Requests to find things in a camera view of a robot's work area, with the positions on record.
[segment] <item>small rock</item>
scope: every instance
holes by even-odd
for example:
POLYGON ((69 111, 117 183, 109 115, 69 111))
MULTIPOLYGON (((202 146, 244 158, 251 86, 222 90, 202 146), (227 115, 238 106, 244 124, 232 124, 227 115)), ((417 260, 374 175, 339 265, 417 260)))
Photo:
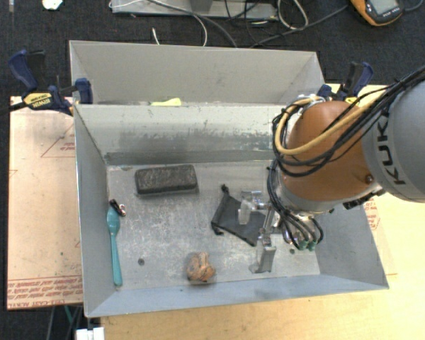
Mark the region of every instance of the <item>small rock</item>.
POLYGON ((206 282, 215 275, 215 268, 209 263, 207 252, 194 253, 187 265, 187 278, 190 281, 206 282))

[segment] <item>green connector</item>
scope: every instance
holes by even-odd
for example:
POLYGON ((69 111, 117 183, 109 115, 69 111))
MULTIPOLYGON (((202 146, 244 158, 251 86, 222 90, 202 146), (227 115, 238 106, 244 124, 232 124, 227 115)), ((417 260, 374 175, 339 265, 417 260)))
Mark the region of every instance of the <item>green connector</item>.
POLYGON ((307 248, 309 249, 309 251, 314 251, 315 250, 315 248, 316 248, 316 246, 317 246, 317 243, 318 243, 318 241, 311 241, 310 243, 309 243, 309 245, 307 246, 307 248))
POLYGON ((302 240, 302 241, 300 241, 300 242, 298 243, 298 245, 299 245, 299 250, 300 250, 300 251, 303 251, 304 249, 306 249, 306 248, 307 248, 308 243, 309 243, 309 242, 307 242, 305 239, 304 239, 304 240, 302 240))

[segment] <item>cardboard sheet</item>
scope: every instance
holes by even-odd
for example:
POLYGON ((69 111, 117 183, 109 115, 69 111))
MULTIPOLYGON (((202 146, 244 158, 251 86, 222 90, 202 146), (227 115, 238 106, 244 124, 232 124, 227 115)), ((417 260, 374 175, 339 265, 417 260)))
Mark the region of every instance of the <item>cardboard sheet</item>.
POLYGON ((7 308, 83 300, 72 117, 11 114, 7 308))

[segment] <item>black carpet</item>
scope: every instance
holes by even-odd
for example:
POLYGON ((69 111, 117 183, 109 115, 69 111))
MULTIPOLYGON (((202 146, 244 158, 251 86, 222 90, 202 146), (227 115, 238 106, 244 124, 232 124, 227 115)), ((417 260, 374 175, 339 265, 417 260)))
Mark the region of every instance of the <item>black carpet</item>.
MULTIPOLYGON (((7 59, 15 52, 44 49, 47 79, 61 86, 69 81, 69 40, 154 43, 155 28, 161 44, 201 45, 202 29, 188 16, 117 16, 108 8, 109 0, 64 0, 58 11, 46 11, 41 0, 15 0, 14 13, 9 0, 0 0, 0 108, 8 105, 11 95, 20 95, 23 85, 11 75, 7 59)), ((347 0, 302 0, 314 22, 346 5, 347 0)), ((418 0, 404 0, 414 6, 418 0)), ((385 27, 374 28, 358 18, 348 7, 335 17, 284 38, 261 49, 305 50, 318 53, 324 78, 340 82, 351 61, 368 62, 375 70, 372 84, 389 84, 394 79, 425 64, 425 0, 415 11, 385 27)), ((231 24, 216 20, 226 28, 238 46, 254 43, 243 21, 231 24)), ((262 29, 249 28, 255 40, 267 37, 262 29)), ((213 25, 208 24, 210 46, 229 47, 230 42, 213 25)), ((9 117, 0 117, 0 339, 44 339, 51 309, 7 312, 6 236, 9 169, 9 117)), ((53 339, 63 339, 67 320, 57 308, 53 339)))

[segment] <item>orange device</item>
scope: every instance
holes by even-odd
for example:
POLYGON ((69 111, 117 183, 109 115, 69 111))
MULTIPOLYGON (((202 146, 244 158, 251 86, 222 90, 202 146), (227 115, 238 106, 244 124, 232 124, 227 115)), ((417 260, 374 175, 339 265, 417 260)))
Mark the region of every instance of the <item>orange device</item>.
POLYGON ((385 26, 404 12, 400 0, 350 0, 357 12, 372 26, 385 26))

